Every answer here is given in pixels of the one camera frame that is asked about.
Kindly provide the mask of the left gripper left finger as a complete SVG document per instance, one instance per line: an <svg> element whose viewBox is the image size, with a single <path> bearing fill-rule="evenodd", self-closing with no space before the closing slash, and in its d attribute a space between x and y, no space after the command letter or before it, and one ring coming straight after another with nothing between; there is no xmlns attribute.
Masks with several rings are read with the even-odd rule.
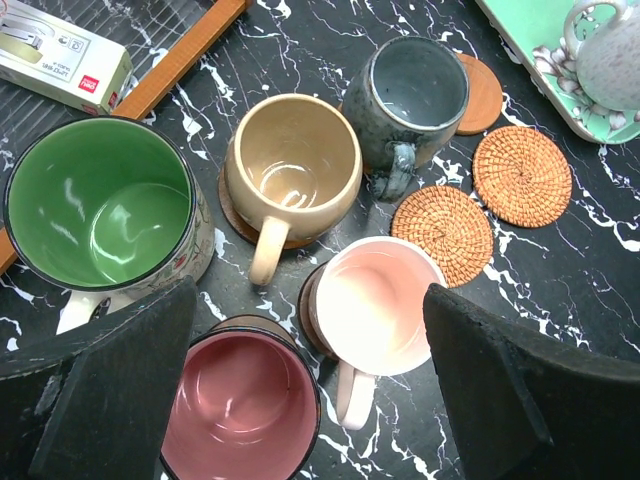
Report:
<svg viewBox="0 0 640 480"><path fill-rule="evenodd" d="M152 478L197 297L186 277L2 354L2 478Z"/></svg>

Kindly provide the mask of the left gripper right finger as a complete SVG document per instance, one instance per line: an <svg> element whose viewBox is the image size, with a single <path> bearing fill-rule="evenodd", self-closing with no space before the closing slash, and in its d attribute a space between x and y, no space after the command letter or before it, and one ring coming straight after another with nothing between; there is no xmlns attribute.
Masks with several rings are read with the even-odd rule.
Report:
<svg viewBox="0 0 640 480"><path fill-rule="evenodd" d="M468 479L636 479L639 366L429 286L426 337Z"/></svg>

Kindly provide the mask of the pink halloween mug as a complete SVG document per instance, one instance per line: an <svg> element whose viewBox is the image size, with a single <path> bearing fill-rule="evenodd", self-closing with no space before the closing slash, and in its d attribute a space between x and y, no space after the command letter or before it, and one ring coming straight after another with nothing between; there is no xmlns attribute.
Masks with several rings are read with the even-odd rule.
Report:
<svg viewBox="0 0 640 480"><path fill-rule="evenodd" d="M291 479L321 423L299 349L253 328L192 341L161 448L172 479Z"/></svg>

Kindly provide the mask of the pale pink mug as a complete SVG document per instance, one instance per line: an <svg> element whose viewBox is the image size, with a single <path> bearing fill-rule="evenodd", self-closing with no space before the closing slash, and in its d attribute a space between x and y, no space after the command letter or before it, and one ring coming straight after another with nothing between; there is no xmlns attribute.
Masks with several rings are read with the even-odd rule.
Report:
<svg viewBox="0 0 640 480"><path fill-rule="evenodd" d="M435 261L391 236L353 242L312 281L308 311L313 331L338 359L342 427L366 424L377 378L410 372L430 359L423 299L433 284L447 284Z"/></svg>

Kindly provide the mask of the green inside mug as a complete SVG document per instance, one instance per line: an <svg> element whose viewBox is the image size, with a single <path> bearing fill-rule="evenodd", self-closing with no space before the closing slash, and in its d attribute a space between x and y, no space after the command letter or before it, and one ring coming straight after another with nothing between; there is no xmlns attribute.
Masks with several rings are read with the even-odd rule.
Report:
<svg viewBox="0 0 640 480"><path fill-rule="evenodd" d="M214 255L206 198L163 134L118 116L74 120L34 141L6 184L4 221L19 258L70 291L59 332L99 304L117 311Z"/></svg>

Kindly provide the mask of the woven rattan coaster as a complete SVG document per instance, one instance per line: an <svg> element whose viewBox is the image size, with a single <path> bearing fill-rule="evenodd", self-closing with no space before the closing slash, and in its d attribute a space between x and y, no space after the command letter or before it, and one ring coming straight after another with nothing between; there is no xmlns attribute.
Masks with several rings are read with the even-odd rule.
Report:
<svg viewBox="0 0 640 480"><path fill-rule="evenodd" d="M500 219L524 228L556 221L572 193L569 164L556 144L533 128L498 128L479 143L474 189Z"/></svg>
<svg viewBox="0 0 640 480"><path fill-rule="evenodd" d="M493 254L488 219L467 194L451 186L410 194L396 209L390 233L424 250L451 287L476 278Z"/></svg>

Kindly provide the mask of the brown ringed wooden saucer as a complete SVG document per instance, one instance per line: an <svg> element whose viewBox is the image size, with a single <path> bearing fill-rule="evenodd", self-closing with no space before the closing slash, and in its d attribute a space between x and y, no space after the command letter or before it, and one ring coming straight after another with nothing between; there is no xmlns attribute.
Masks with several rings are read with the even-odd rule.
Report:
<svg viewBox="0 0 640 480"><path fill-rule="evenodd" d="M229 191L225 182L224 168L221 168L221 171L218 177L218 197L219 197L219 203L220 203L222 212L227 222L229 223L229 225L244 240L251 243L252 245L256 245L259 238L259 231L251 227L234 209L232 200L229 195ZM317 237L307 238L302 241L287 240L284 243L283 249L292 250L292 249L304 248L308 245L311 245L316 240L317 240Z"/></svg>

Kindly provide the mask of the light wood coaster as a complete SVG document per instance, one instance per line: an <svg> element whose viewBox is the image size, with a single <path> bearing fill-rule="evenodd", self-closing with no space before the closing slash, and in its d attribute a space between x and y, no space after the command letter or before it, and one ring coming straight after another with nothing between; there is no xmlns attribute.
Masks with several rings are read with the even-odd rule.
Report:
<svg viewBox="0 0 640 480"><path fill-rule="evenodd" d="M464 53L458 53L457 56L469 80L469 101L457 134L474 135L487 130L500 116L502 87L484 62Z"/></svg>

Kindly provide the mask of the brown stoneware mug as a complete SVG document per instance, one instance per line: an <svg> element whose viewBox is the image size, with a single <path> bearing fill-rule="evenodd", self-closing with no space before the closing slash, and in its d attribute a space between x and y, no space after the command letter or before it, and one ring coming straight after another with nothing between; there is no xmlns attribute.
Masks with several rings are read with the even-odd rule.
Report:
<svg viewBox="0 0 640 480"><path fill-rule="evenodd" d="M357 136L329 103L288 93L251 108L224 165L232 206L258 233L249 280L268 284L286 243L307 245L337 225L362 175Z"/></svg>

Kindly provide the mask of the grey mug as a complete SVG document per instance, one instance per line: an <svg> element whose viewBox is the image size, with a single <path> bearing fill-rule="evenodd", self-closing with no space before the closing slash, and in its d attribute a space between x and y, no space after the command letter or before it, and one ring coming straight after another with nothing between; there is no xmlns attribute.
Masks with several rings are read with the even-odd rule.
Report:
<svg viewBox="0 0 640 480"><path fill-rule="evenodd" d="M414 171L456 133L469 91L457 55L426 37L393 38L366 61L341 111L359 140L375 198L403 196Z"/></svg>

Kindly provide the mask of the white cream mug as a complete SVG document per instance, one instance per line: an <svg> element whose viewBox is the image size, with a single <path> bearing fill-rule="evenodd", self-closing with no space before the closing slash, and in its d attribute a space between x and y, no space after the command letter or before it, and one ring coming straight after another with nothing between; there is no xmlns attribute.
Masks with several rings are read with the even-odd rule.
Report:
<svg viewBox="0 0 640 480"><path fill-rule="evenodd" d="M607 5L614 15L585 40L577 38L574 19L590 7ZM575 60L582 90L595 103L616 111L639 109L639 8L626 1L578 1L564 22L564 39Z"/></svg>

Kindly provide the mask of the orange wooden shelf rack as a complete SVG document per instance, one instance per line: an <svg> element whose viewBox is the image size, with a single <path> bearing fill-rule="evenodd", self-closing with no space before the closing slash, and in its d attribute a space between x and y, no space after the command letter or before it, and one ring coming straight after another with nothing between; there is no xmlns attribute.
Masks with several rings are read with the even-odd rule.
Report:
<svg viewBox="0 0 640 480"><path fill-rule="evenodd" d="M202 17L193 26L187 28L158 63L152 66L149 73L135 86L129 84L124 97L111 114L135 120L144 119L231 24L249 9L250 5L248 1L213 2ZM84 118L104 116L91 115L56 100L53 101L80 112Z"/></svg>

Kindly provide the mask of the green floral tray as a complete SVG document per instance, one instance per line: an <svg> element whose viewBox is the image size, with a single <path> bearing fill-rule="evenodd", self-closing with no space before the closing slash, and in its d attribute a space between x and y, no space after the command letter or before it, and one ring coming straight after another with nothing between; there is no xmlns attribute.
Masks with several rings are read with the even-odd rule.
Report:
<svg viewBox="0 0 640 480"><path fill-rule="evenodd" d="M573 1L479 1L477 5L574 133L602 144L621 144L639 136L637 112L601 107L579 85L563 33Z"/></svg>

